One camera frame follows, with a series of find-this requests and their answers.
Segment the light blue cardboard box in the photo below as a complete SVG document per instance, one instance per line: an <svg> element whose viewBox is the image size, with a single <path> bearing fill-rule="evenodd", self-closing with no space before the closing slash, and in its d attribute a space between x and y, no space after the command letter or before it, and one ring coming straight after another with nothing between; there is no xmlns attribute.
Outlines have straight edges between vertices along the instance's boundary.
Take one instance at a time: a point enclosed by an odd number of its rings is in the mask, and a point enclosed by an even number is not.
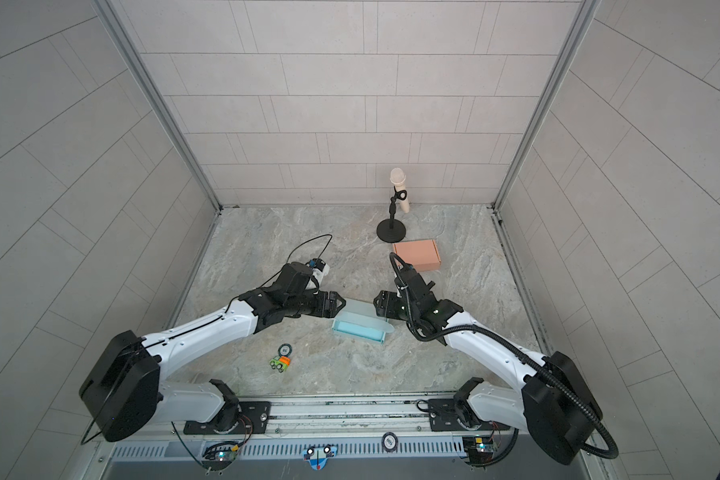
<svg viewBox="0 0 720 480"><path fill-rule="evenodd" d="M334 333L383 344L394 326L385 317L376 315L372 303L347 299L346 305L333 319Z"/></svg>

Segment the pink paper box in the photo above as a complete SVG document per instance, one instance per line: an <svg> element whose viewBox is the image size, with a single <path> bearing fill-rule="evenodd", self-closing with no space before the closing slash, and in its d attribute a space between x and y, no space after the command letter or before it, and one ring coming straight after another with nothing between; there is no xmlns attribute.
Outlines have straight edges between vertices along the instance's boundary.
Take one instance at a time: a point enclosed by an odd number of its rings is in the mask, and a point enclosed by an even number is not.
<svg viewBox="0 0 720 480"><path fill-rule="evenodd" d="M437 244L433 239L399 242L393 245L393 250L419 272L436 271L442 265Z"/></svg>

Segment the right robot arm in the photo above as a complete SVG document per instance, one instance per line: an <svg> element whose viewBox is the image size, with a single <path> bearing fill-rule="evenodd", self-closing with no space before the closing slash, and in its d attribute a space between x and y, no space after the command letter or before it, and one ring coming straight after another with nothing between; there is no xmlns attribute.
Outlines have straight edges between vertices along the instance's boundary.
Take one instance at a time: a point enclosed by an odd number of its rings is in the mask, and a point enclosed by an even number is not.
<svg viewBox="0 0 720 480"><path fill-rule="evenodd" d="M460 351L499 376L505 387L473 377L455 393L454 416L468 430L508 426L525 431L550 458L568 465L579 452L614 459L618 446L575 363L556 351L528 350L477 321L455 302L435 297L433 284L412 268L397 272L395 291L381 291L373 305L379 317L405 322L420 342Z"/></svg>

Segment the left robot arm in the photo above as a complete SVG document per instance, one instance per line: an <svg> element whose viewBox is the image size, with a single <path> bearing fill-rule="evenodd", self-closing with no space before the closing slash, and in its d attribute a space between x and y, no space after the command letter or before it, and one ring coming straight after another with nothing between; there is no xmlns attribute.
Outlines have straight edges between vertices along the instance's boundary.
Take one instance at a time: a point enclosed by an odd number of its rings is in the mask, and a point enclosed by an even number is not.
<svg viewBox="0 0 720 480"><path fill-rule="evenodd" d="M131 330L114 336L79 389L92 417L85 441L118 442L150 423L171 421L196 422L220 434L234 430L242 409L229 386L217 379L209 386L176 383L170 376L285 318L336 317L346 301L335 291L321 290L328 270L318 260L287 263L272 285L244 292L206 316L145 336Z"/></svg>

